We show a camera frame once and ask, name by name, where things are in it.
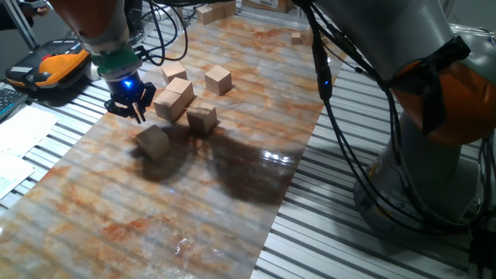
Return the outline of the person's hand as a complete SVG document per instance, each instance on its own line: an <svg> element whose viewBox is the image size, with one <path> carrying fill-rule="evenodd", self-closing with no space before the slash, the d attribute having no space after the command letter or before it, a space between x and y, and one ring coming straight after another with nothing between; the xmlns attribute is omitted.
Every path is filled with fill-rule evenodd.
<svg viewBox="0 0 496 279"><path fill-rule="evenodd" d="M22 8L22 13L26 18L32 18L35 16L45 16L49 12L47 6L40 6L38 8L33 8L31 5L24 5Z"/></svg>

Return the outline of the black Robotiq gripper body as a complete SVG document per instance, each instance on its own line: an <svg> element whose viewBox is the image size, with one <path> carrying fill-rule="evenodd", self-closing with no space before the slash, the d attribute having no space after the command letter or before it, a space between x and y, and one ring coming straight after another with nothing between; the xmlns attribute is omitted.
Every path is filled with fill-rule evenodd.
<svg viewBox="0 0 496 279"><path fill-rule="evenodd" d="M122 105L142 103L145 86L138 73L124 77L118 81L109 81L108 88L113 101Z"/></svg>

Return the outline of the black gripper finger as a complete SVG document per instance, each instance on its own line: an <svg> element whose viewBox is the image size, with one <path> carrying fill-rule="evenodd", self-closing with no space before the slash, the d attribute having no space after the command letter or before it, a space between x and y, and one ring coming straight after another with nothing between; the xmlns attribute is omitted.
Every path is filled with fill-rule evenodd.
<svg viewBox="0 0 496 279"><path fill-rule="evenodd" d="M105 102L105 108L108 112L121 116L123 118L135 119L139 124L142 122L141 115L132 106L119 106L112 99Z"/></svg>
<svg viewBox="0 0 496 279"><path fill-rule="evenodd" d="M156 87L152 83L143 84L143 93L139 97L138 102L135 104L137 122L146 121L144 114L146 109L151 106L156 90Z"/></svg>

